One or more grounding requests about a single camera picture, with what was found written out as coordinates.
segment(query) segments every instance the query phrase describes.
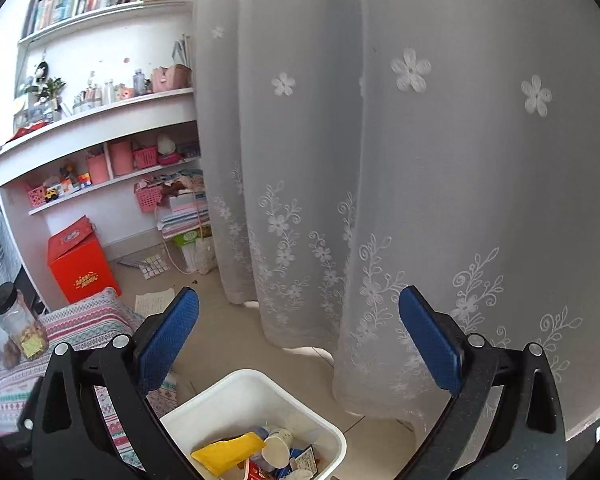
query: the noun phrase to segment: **tile floor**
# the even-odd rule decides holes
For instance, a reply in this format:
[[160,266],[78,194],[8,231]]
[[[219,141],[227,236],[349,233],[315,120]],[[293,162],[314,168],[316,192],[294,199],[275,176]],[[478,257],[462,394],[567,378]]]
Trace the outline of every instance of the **tile floor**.
[[[146,257],[152,252],[142,254]],[[176,258],[176,250],[171,254]],[[184,268],[178,259],[176,263]],[[331,356],[322,349],[281,349],[267,342],[257,303],[229,303],[217,270],[206,276],[187,276],[171,269],[145,280],[137,269],[116,264],[112,264],[112,269],[122,288],[122,300],[131,308],[136,294],[170,287],[177,293],[181,287],[190,286],[200,297],[200,317],[173,366],[182,381],[178,402],[190,399],[234,370],[254,368],[345,434],[347,455],[334,473],[337,479],[392,480],[409,461],[415,446],[410,428],[396,420],[347,413],[331,394]]]

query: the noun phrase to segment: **black lid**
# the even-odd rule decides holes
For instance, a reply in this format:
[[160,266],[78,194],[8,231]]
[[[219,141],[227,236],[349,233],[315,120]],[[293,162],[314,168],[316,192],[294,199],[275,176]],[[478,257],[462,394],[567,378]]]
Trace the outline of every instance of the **black lid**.
[[0,314],[4,314],[18,299],[18,289],[11,282],[0,286]]

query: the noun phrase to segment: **curtain fold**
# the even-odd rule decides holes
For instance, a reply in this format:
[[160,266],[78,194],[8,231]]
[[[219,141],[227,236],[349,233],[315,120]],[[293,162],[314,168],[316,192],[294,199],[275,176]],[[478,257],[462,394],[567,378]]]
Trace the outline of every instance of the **curtain fold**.
[[540,342],[569,434],[600,412],[593,0],[197,0],[196,44],[222,283],[272,343],[332,352],[345,409],[422,439],[448,394],[398,317],[415,284]]

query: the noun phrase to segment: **yellow packet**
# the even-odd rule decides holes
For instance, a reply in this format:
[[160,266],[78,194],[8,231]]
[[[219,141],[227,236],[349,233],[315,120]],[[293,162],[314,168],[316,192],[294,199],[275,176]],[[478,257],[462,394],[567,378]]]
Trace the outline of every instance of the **yellow packet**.
[[211,474],[220,476],[263,447],[264,441],[250,431],[238,438],[209,444],[191,453],[191,457],[206,467]]

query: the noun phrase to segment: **orange box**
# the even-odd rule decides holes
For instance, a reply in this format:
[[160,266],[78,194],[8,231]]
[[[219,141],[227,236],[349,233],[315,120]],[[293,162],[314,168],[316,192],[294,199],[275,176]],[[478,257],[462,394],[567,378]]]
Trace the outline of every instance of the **orange box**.
[[116,283],[86,216],[49,238],[46,264],[69,303],[88,298]]

